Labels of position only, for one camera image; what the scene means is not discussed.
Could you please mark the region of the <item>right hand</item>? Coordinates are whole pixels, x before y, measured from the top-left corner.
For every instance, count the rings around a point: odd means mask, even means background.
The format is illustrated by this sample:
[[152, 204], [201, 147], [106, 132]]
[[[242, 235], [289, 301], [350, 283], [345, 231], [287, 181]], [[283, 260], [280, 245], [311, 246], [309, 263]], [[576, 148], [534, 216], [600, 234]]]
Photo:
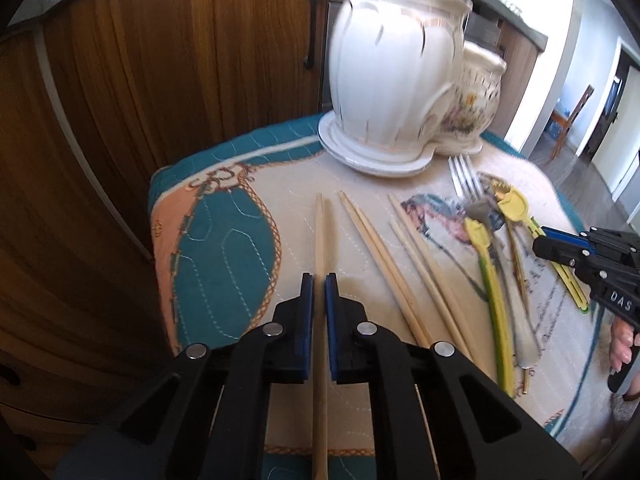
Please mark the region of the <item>right hand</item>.
[[631, 362], [632, 350], [639, 345], [639, 335], [622, 318], [614, 318], [611, 325], [610, 364], [619, 373], [625, 364]]

